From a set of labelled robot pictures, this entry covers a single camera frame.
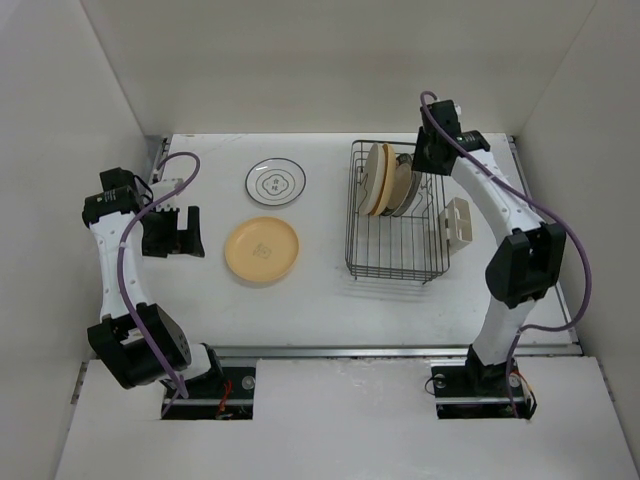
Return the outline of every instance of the screw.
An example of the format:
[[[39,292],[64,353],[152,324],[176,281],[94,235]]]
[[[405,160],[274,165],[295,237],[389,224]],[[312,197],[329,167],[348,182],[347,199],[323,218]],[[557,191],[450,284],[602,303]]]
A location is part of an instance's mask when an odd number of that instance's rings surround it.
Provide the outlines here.
[[[245,390],[253,390],[256,387],[256,379],[247,375],[242,379],[242,388]]]
[[[517,375],[509,375],[509,385],[511,385],[511,388],[518,388],[520,386],[520,379]]]
[[[447,386],[443,374],[439,373],[435,377],[433,377],[433,386],[436,388],[444,388]]]

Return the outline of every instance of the white panel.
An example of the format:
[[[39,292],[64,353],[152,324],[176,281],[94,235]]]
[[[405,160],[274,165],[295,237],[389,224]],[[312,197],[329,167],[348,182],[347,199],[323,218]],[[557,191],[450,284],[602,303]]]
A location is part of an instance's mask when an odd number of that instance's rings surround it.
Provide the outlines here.
[[[580,338],[604,364],[636,459],[639,24],[639,2],[598,2],[518,141],[534,194],[571,221],[591,258],[594,296]],[[568,250],[563,285],[575,311],[583,274]]]
[[[200,175],[178,197],[181,207],[200,206],[206,258],[145,259],[151,294],[184,328],[192,342],[213,345],[469,345],[480,332],[490,293],[484,271],[496,251],[491,228],[469,195],[446,179],[446,196],[471,204],[474,241],[451,259],[451,269],[422,286],[360,278],[345,265],[351,144],[372,134],[176,135],[171,151],[202,157]],[[415,134],[381,135],[415,141]],[[488,135],[496,162],[520,187],[509,143]],[[245,191],[247,172],[259,161],[285,157],[306,172],[307,186],[290,205],[270,208]],[[187,178],[189,158],[167,164],[164,178]],[[227,268],[228,235],[252,217],[273,215],[289,222],[300,238],[300,255],[291,273],[259,288],[240,281]],[[538,302],[531,322],[565,321],[554,291]],[[527,331],[522,344],[567,344],[567,332]]]
[[[26,356],[12,360],[0,362],[0,478],[50,479],[71,421],[80,362]]]
[[[425,88],[516,133],[593,0],[83,0],[143,129],[407,132]]]
[[[634,480],[595,359],[523,358],[532,422],[437,420],[422,360],[262,361],[252,421],[159,421],[93,361],[57,480]]]
[[[80,3],[0,3],[0,478],[47,479],[100,311],[84,198],[146,149]]]

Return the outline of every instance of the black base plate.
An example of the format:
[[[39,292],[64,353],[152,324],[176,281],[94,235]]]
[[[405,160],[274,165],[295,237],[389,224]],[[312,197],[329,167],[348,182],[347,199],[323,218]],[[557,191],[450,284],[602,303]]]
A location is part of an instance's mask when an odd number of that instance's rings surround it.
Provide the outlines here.
[[[478,394],[464,365],[432,367],[431,375],[439,419],[514,418],[504,384]],[[512,387],[512,392],[518,416],[527,418],[529,407],[522,387]]]
[[[163,420],[251,420],[254,388],[245,389],[242,380],[256,378],[255,367],[224,367],[224,378],[211,377],[189,385],[189,398],[180,399],[165,413]],[[225,403],[224,414],[216,417],[224,385],[231,380],[232,389]],[[175,390],[167,389],[162,408],[173,398]]]

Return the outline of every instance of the black wire rack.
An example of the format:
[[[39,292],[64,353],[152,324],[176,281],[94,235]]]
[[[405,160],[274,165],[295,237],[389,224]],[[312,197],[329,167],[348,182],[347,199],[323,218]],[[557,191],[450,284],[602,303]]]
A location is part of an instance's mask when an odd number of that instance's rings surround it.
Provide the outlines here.
[[[396,154],[413,154],[415,144],[356,140],[351,147],[345,260],[356,277],[412,280],[423,284],[449,269],[449,246],[438,214],[446,206],[441,176],[423,174],[413,204],[400,217],[359,215],[358,186],[374,143],[388,143]]]

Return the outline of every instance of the red wire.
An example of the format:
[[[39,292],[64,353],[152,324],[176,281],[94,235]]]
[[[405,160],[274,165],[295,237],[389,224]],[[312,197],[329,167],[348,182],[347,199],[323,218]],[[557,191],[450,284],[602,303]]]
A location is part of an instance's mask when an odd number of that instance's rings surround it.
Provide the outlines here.
[[[229,398],[229,395],[231,394],[232,389],[233,389],[233,383],[231,383],[231,380],[228,380],[227,383],[225,383],[224,385],[224,396],[222,397],[222,400],[220,400],[220,403],[218,404],[218,411],[216,412],[216,417],[220,415],[222,412],[224,412],[224,406],[227,403],[227,399]]]

